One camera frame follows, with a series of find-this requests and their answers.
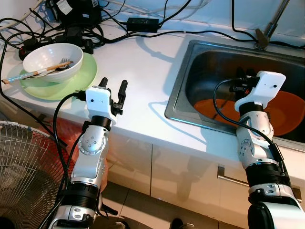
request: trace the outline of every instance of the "tile floor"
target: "tile floor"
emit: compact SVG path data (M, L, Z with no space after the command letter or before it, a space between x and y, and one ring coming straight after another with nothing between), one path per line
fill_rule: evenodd
M196 229L240 229L111 182L103 192L103 202L119 215L109 215L109 220L98 217L92 229L107 229L120 220L126 221L131 229L169 229L176 217L184 223L193 223Z

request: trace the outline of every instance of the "stainless steel sink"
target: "stainless steel sink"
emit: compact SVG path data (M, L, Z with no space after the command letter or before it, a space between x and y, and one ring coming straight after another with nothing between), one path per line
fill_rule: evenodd
M305 60L299 57L239 48L215 43L190 41L165 110L167 118L235 135L236 128L199 113L193 107L200 100L212 99L215 86L223 79L236 77L236 69L282 73L282 91L305 99ZM219 88L217 98L226 99L229 85ZM278 145L305 150L305 119L290 133L275 137Z

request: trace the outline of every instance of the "kitchen counter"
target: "kitchen counter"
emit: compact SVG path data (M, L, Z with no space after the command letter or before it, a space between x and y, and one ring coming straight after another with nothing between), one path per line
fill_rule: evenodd
M123 35L123 31L111 23L103 29L105 36L110 39ZM173 150L190 152L219 164L230 163L233 167L242 168L236 152L236 136L179 123L164 116L187 45L193 39L253 47L253 43L235 42L211 34L133 37L94 50L93 56L98 64L94 85L107 77L107 87L112 90L112 98L116 101L121 81L128 81L124 114L118 116L113 132ZM303 51L284 47L270 46L268 51L304 57ZM22 62L17 52L10 49L6 54L2 77L17 75L21 69ZM58 104L58 101L45 101L26 94L19 82L2 87L4 93L19 104L42 113L52 115ZM59 116L82 124L88 118L88 112L84 102L70 99L61 107ZM281 148L281 152L291 179L304 185L305 153L286 148Z

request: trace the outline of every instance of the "black power brick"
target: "black power brick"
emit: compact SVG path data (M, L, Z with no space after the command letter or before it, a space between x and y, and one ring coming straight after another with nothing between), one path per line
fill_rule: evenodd
M157 32L159 19L152 18L129 18L126 22L128 31Z

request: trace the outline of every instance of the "electric fan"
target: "electric fan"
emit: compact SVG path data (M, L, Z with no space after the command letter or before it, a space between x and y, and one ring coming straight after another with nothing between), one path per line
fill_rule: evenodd
M49 135L0 121L0 228L37 228L54 205L62 175Z

